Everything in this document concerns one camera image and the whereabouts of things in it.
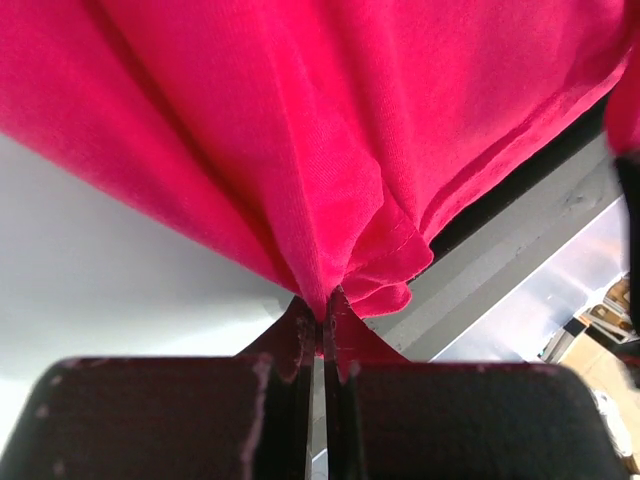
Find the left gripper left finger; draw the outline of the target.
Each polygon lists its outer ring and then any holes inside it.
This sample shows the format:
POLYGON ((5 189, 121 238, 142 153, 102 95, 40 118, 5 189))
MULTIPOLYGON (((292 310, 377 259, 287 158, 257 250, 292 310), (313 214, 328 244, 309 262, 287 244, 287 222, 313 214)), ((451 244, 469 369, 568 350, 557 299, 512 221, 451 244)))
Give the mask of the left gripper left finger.
POLYGON ((294 299, 232 357, 73 357, 36 382, 5 479, 306 479, 315 321, 294 299))

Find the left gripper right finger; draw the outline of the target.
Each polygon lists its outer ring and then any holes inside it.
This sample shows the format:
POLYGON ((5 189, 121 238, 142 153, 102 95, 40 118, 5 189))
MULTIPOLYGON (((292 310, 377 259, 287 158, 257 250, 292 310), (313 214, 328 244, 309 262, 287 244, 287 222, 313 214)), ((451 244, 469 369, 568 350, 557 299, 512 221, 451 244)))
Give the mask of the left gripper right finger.
POLYGON ((544 363, 412 362, 335 290, 323 324, 333 479, 624 479, 587 386, 544 363))

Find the pink t shirt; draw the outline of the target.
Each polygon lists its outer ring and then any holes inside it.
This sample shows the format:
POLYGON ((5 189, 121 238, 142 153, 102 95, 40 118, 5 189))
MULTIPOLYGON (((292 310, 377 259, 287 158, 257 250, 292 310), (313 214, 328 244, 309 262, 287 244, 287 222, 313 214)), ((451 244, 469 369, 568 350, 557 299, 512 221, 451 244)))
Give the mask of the pink t shirt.
POLYGON ((300 295, 395 313, 431 241, 602 98, 635 1, 5 1, 1 129, 300 295))

